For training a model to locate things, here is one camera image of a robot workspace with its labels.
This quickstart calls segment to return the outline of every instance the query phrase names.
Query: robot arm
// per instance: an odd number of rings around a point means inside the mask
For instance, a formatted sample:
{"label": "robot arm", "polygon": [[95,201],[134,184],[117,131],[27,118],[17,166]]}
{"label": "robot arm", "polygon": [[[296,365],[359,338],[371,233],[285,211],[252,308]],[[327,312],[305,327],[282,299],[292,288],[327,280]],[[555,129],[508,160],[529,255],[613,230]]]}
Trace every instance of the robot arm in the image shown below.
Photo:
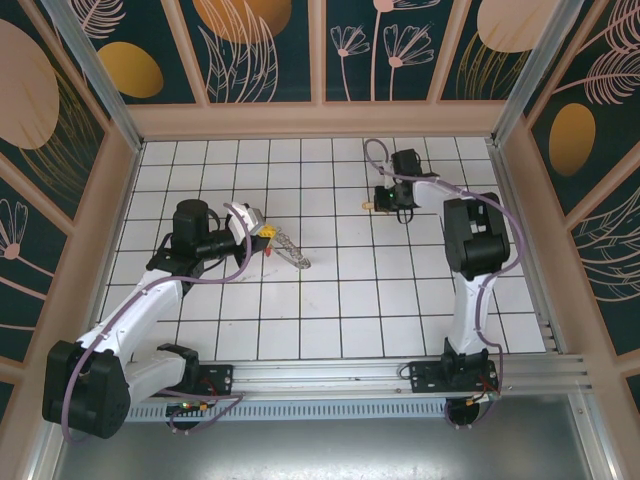
{"label": "robot arm", "polygon": [[[248,205],[234,203],[232,206],[247,225],[250,238],[245,237],[240,220],[235,216],[228,215],[225,228],[221,229],[220,219],[205,202],[181,202],[173,216],[171,247],[165,247],[167,236],[127,299],[76,343],[60,341],[51,349],[42,407],[45,420],[60,423],[71,372],[98,337],[102,339],[73,390],[69,408],[72,428],[109,438],[120,428],[131,405],[165,388],[184,392],[195,388],[199,362],[194,350],[166,344],[158,347],[149,358],[134,363],[129,360],[155,322],[179,304],[193,286],[180,280],[169,280],[150,289],[148,285],[172,276],[199,278],[208,260],[233,255],[240,265],[246,256],[247,242],[251,242],[254,253],[269,245],[270,238],[259,235],[264,227],[261,213]],[[210,219],[218,224],[217,230],[209,231]],[[107,330],[116,313],[140,291],[143,295]]]}

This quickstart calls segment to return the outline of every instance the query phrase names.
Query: cable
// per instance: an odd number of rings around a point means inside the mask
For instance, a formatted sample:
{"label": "cable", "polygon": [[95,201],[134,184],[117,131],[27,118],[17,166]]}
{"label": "cable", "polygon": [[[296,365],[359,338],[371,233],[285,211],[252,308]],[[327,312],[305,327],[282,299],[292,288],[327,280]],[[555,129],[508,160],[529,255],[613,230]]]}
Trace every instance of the cable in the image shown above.
{"label": "cable", "polygon": [[96,336],[95,340],[84,351],[84,353],[82,354],[82,356],[78,360],[78,363],[76,364],[75,368],[73,369],[73,372],[71,372],[71,377],[69,378],[69,383],[67,384],[67,389],[64,392],[64,401],[62,402],[62,413],[61,413],[61,418],[60,418],[60,426],[62,427],[62,435],[64,436],[64,439],[68,443],[70,443],[72,445],[80,443],[80,441],[76,441],[71,437],[71,431],[69,429],[69,407],[71,406],[71,396],[73,395],[73,389],[74,389],[74,387],[75,387],[75,385],[76,385],[76,383],[78,381],[78,378],[80,376],[80,372],[82,371],[82,368],[84,367],[84,365],[87,363],[87,360],[89,360],[89,357],[91,356],[91,354],[95,351],[95,349],[98,347],[98,345],[100,345],[100,342],[102,342],[102,340],[109,334],[111,329],[114,327],[116,322],[118,320],[120,320],[120,318],[126,313],[126,311],[129,310],[129,308],[131,308],[133,306],[133,304],[135,304],[140,297],[145,295],[146,292],[148,290],[152,289],[153,287],[156,287],[156,286],[161,285],[163,283],[172,282],[172,281],[188,282],[188,283],[203,284],[203,285],[220,285],[220,284],[231,282],[232,280],[235,280],[240,275],[242,275],[244,273],[244,271],[246,270],[247,265],[249,265],[249,260],[251,259],[251,255],[252,255],[252,252],[251,252],[251,247],[252,247],[252,245],[251,245],[251,234],[249,233],[249,229],[247,228],[247,224],[242,219],[242,216],[240,215],[240,213],[238,213],[238,211],[235,208],[233,208],[231,205],[229,205],[228,203],[225,203],[224,207],[226,207],[229,210],[229,212],[231,212],[231,214],[234,215],[238,219],[238,221],[240,222],[240,226],[242,227],[243,233],[245,235],[245,239],[246,239],[245,243],[247,245],[247,251],[246,251],[246,255],[245,255],[244,261],[242,262],[242,265],[240,265],[240,268],[238,269],[237,272],[233,273],[232,275],[230,275],[230,276],[228,276],[226,278],[220,278],[220,279],[204,280],[202,278],[191,278],[191,277],[182,277],[182,276],[175,276],[175,277],[172,276],[172,277],[160,278],[158,280],[155,280],[155,281],[149,283],[148,285],[145,285],[145,287],[143,289],[139,290],[133,297],[131,297],[122,306],[122,308],[120,308],[120,310],[118,310],[115,313],[113,318],[105,326],[105,328],[102,331],[102,333],[100,335]]}
{"label": "cable", "polygon": [[[487,205],[492,206],[493,208],[495,208],[496,210],[498,210],[500,213],[502,213],[502,215],[504,215],[507,220],[509,221],[509,223],[511,224],[511,226],[513,227],[514,233],[516,235],[517,238],[517,242],[516,242],[516,249],[517,249],[517,255],[515,260],[510,263],[509,265],[507,265],[506,267],[504,267],[502,270],[492,273],[491,275],[489,275],[480,285],[480,291],[478,292],[478,299],[476,300],[476,308],[475,308],[475,329],[476,329],[476,333],[478,334],[478,338],[480,338],[480,340],[487,345],[488,347],[495,347],[498,349],[498,361],[499,361],[499,365],[500,365],[500,370],[498,372],[498,394],[500,394],[500,391],[502,389],[502,379],[503,379],[503,366],[504,366],[504,351],[502,348],[502,345],[500,343],[494,343],[489,341],[484,334],[482,333],[481,329],[480,329],[480,310],[481,310],[481,305],[482,305],[482,297],[484,296],[484,292],[486,291],[487,286],[489,285],[489,283],[494,279],[497,278],[499,275],[502,275],[504,273],[509,272],[510,270],[513,270],[519,263],[522,257],[522,252],[524,251],[525,248],[525,240],[524,240],[524,234],[522,233],[522,227],[520,227],[520,224],[518,222],[518,220],[516,220],[516,218],[513,216],[513,214],[507,210],[505,207],[503,207],[502,205],[500,205],[498,202],[485,197],[484,195],[481,195],[479,193],[475,193],[475,192],[471,192],[469,190],[465,190],[463,188],[460,187],[456,187],[455,185],[452,185],[448,182],[445,182],[444,180],[440,179],[440,177],[409,177],[406,175],[397,175],[395,173],[392,172],[388,172],[387,170],[385,170],[383,167],[379,166],[372,158],[371,155],[369,154],[369,145],[371,143],[377,143],[378,145],[380,145],[382,147],[382,150],[384,151],[385,154],[385,163],[388,163],[389,161],[389,150],[387,149],[387,146],[380,140],[378,140],[377,138],[370,138],[368,140],[366,140],[364,142],[364,156],[365,156],[365,161],[368,162],[371,166],[373,166],[373,168],[375,168],[378,173],[380,173],[381,175],[388,175],[391,176],[393,178],[397,178],[398,180],[405,180],[408,182],[415,182],[415,181],[424,181],[424,182],[430,182],[430,183],[435,183],[438,185],[441,185],[442,187],[446,188],[447,190],[455,193],[456,195],[460,195],[460,196],[468,196],[468,197],[472,197],[475,198],[476,200],[480,200],[484,203],[486,203]],[[482,418],[485,418],[487,416],[487,413],[489,413],[488,411],[483,415]]]}

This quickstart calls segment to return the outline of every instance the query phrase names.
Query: gold circle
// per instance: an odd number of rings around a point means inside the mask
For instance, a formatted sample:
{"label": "gold circle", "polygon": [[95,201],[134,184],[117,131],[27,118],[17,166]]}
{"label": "gold circle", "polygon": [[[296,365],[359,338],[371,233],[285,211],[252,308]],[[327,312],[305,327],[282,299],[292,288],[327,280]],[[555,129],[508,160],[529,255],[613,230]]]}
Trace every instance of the gold circle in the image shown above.
{"label": "gold circle", "polygon": [[[262,36],[258,34],[250,38],[251,22],[245,2],[256,20],[262,18],[265,21],[274,37],[289,23],[291,0],[193,0],[193,6],[202,21],[218,37],[233,43],[257,43]],[[238,25],[237,20],[242,29],[233,27]]]}
{"label": "gold circle", "polygon": [[558,112],[549,137],[549,157],[554,170],[570,177],[585,164],[596,139],[596,121],[579,103],[565,105]]}
{"label": "gold circle", "polygon": [[482,0],[478,10],[480,40],[496,52],[531,50],[557,4],[557,0]]}
{"label": "gold circle", "polygon": [[156,61],[140,47],[127,42],[113,42],[98,50],[116,88],[131,97],[149,98],[164,86],[162,71]]}
{"label": "gold circle", "polygon": [[5,20],[0,45],[0,137],[18,148],[40,148],[58,124],[56,71],[34,40]]}

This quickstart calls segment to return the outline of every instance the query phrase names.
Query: purple cable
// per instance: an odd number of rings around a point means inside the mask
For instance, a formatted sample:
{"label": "purple cable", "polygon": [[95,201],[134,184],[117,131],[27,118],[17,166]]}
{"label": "purple cable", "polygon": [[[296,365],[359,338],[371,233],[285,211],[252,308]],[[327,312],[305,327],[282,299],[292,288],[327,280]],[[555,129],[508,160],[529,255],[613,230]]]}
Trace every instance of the purple cable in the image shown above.
{"label": "purple cable", "polygon": [[[116,312],[116,314],[109,321],[109,323],[107,323],[107,325],[105,326],[105,328],[102,331],[102,333],[100,335],[98,335],[95,338],[95,340],[91,343],[91,345],[89,345],[89,347],[85,350],[85,352],[80,357],[80,360],[78,360],[78,363],[76,364],[75,368],[73,369],[73,372],[71,372],[71,377],[69,378],[69,383],[67,384],[67,389],[64,392],[64,401],[62,402],[62,415],[61,415],[61,418],[60,418],[60,426],[62,427],[62,435],[64,436],[64,439],[68,443],[70,443],[72,445],[76,445],[76,444],[80,443],[81,441],[84,441],[84,439],[82,439],[80,441],[74,440],[72,438],[72,436],[71,436],[71,431],[69,430],[69,407],[71,405],[71,396],[73,394],[73,389],[74,389],[74,387],[76,385],[76,382],[78,381],[78,377],[80,376],[80,372],[82,371],[82,367],[84,367],[84,364],[87,363],[87,360],[89,359],[89,356],[95,351],[95,349],[98,347],[98,345],[103,340],[103,338],[111,331],[111,329],[116,324],[116,322],[122,317],[122,315],[124,315],[126,313],[127,310],[129,310],[129,308],[131,308],[131,306],[134,303],[136,303],[138,301],[138,299],[141,296],[143,296],[145,294],[145,292],[147,290],[150,290],[150,289],[152,289],[154,287],[157,287],[158,285],[161,285],[163,283],[172,282],[174,280],[177,280],[177,281],[180,281],[180,282],[203,284],[203,285],[216,285],[216,284],[227,283],[227,282],[230,282],[230,281],[235,280],[236,278],[238,278],[240,275],[242,275],[242,273],[247,268],[247,265],[249,264],[249,260],[251,259],[251,255],[252,255],[252,251],[251,251],[251,235],[249,233],[249,229],[247,228],[247,224],[242,219],[242,216],[238,213],[238,211],[235,208],[233,208],[228,203],[225,203],[223,206],[226,207],[229,210],[229,212],[231,212],[231,214],[233,216],[235,216],[240,221],[240,225],[242,226],[242,230],[244,231],[245,238],[247,239],[247,241],[245,242],[247,244],[247,251],[246,251],[246,255],[245,255],[244,261],[242,262],[242,265],[240,265],[240,268],[238,269],[238,271],[236,273],[234,273],[234,274],[232,274],[232,275],[230,275],[230,276],[228,276],[226,278],[220,278],[220,279],[214,279],[214,280],[204,280],[202,278],[191,278],[191,277],[181,277],[181,276],[160,278],[158,280],[155,280],[155,281],[151,282],[149,285],[146,285],[142,290],[140,290],[133,297],[131,297],[129,299],[129,301],[127,301],[127,303],[125,303],[120,310],[118,310]],[[206,397],[206,398],[208,398],[209,400],[212,400],[212,399],[215,400],[215,398],[212,398],[212,397]]]}
{"label": "purple cable", "polygon": [[[442,185],[443,187],[445,187],[447,190],[450,190],[451,192],[457,194],[457,195],[461,195],[461,196],[468,196],[468,197],[472,197],[475,198],[476,200],[480,200],[484,203],[486,203],[487,205],[491,205],[493,208],[495,208],[496,210],[498,210],[500,213],[502,213],[502,215],[504,215],[506,217],[506,219],[509,221],[509,223],[511,224],[511,226],[513,227],[513,230],[515,232],[517,241],[516,241],[516,250],[517,250],[517,255],[515,260],[510,263],[509,265],[507,265],[506,267],[504,267],[502,270],[492,273],[491,275],[489,275],[484,282],[482,282],[482,284],[480,285],[480,291],[478,292],[478,299],[476,301],[476,311],[475,311],[475,328],[476,328],[476,333],[478,334],[478,338],[480,338],[480,340],[487,346],[489,347],[495,347],[498,349],[498,362],[500,365],[500,370],[498,372],[498,394],[500,394],[500,391],[502,389],[502,379],[503,379],[503,366],[504,366],[504,352],[502,350],[502,345],[499,343],[494,343],[489,341],[484,334],[482,333],[481,329],[480,329],[480,310],[481,310],[481,305],[482,305],[482,297],[484,296],[484,292],[485,289],[487,288],[487,285],[489,285],[489,282],[491,282],[491,280],[493,280],[494,278],[498,277],[499,275],[502,275],[503,273],[506,273],[512,269],[514,269],[519,263],[520,260],[522,258],[522,252],[525,249],[525,240],[524,240],[524,234],[522,233],[522,227],[520,227],[520,223],[518,222],[518,220],[516,220],[516,218],[513,216],[513,214],[507,210],[505,207],[503,207],[502,205],[500,205],[498,202],[485,197],[484,195],[480,195],[479,193],[475,193],[475,192],[470,192],[469,190],[465,190],[463,188],[460,187],[456,187],[455,185],[452,185],[448,182],[445,182],[444,180],[441,180],[440,177],[409,177],[407,175],[397,175],[395,173],[392,172],[388,172],[384,169],[384,167],[379,166],[372,158],[371,155],[369,154],[369,144],[371,143],[377,143],[378,145],[380,145],[382,147],[382,150],[384,151],[384,155],[385,155],[385,160],[384,162],[388,162],[389,161],[389,150],[387,149],[387,146],[380,140],[378,140],[377,138],[370,138],[368,140],[366,140],[364,142],[364,156],[366,161],[373,166],[373,168],[375,168],[378,173],[380,173],[381,175],[388,175],[390,177],[393,178],[397,178],[398,180],[405,180],[408,182],[415,182],[415,181],[424,181],[424,182],[431,182],[431,183],[436,183],[438,185]],[[485,418],[487,416],[487,414],[489,413],[489,411],[485,412],[485,414],[482,416],[482,418]]]}

